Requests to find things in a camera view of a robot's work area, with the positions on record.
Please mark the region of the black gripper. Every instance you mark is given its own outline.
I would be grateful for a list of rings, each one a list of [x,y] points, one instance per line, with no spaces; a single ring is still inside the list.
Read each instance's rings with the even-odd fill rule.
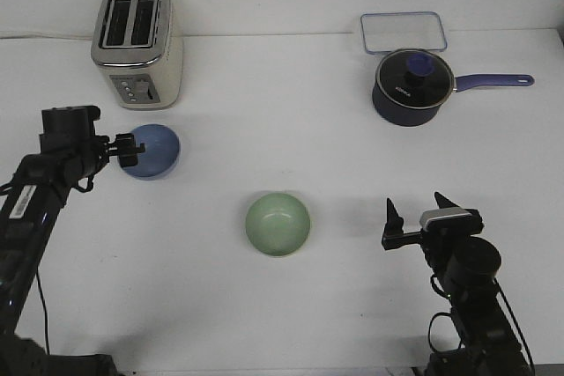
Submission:
[[[434,199],[439,209],[458,208],[459,205],[449,200],[440,192],[434,192]],[[442,263],[442,245],[433,234],[422,230],[404,233],[404,219],[399,216],[390,198],[386,199],[386,223],[382,233],[382,247],[386,250],[398,249],[409,245],[419,245],[427,265],[437,270]]]
[[[109,137],[96,134],[94,122],[100,119],[101,111],[94,105],[88,110],[71,113],[41,111],[43,133],[40,134],[40,152],[45,154],[67,154],[78,158],[82,173],[97,173],[109,162]],[[145,145],[136,145],[131,133],[115,136],[120,167],[138,164],[138,155],[145,152]]]

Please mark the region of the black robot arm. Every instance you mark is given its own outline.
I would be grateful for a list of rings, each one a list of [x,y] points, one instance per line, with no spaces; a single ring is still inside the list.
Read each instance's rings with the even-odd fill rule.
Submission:
[[[138,162],[145,147],[131,133],[114,139],[96,133],[96,106],[55,107],[41,112],[40,152],[22,158],[3,184],[1,209],[1,373],[3,375],[116,375],[108,354],[49,353],[16,327],[61,209],[72,190],[93,189],[94,176],[116,156]]]
[[[420,229],[405,232],[404,220],[386,202],[382,246],[418,245],[433,271],[430,284],[446,299],[446,313],[459,336],[453,350],[432,349],[425,375],[533,375],[531,352],[507,298],[497,282],[501,254],[481,238],[479,211],[466,209],[440,193],[437,207],[422,213]]]

